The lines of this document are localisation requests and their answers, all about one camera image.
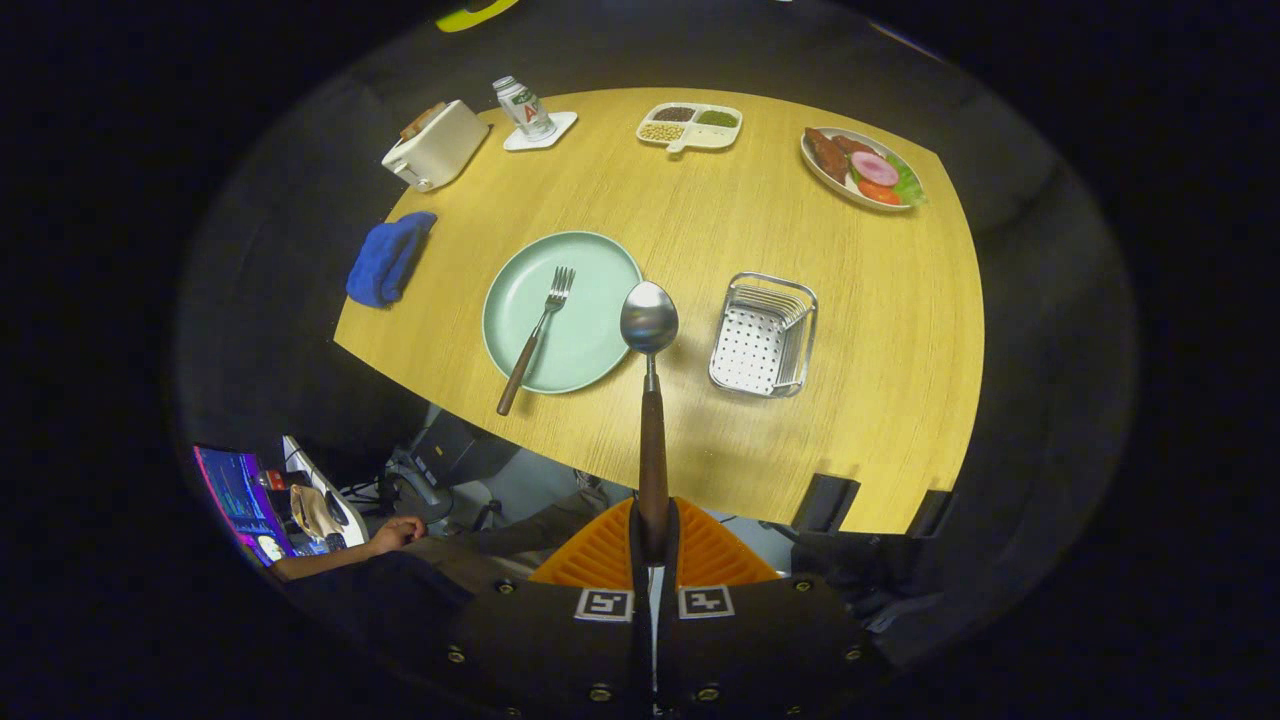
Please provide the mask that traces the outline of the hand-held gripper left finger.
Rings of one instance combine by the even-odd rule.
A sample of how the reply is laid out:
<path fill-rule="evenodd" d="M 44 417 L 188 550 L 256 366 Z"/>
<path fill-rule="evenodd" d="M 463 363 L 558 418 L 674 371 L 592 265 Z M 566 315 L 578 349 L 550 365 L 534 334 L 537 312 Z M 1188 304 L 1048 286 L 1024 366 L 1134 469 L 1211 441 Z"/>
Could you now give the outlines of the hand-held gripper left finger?
<path fill-rule="evenodd" d="M 525 579 L 483 577 L 440 625 L 440 682 L 490 719 L 649 719 L 652 620 L 632 500 Z"/>

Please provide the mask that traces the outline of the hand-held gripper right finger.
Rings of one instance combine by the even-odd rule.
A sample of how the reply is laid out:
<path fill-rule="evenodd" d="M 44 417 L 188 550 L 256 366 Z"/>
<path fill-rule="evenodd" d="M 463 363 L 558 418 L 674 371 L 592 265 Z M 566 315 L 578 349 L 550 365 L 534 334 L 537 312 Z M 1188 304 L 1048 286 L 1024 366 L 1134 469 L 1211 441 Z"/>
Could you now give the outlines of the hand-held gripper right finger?
<path fill-rule="evenodd" d="M 668 511 L 654 701 L 666 719 L 835 719 L 891 664 L 822 577 L 781 577 L 682 498 Z"/>

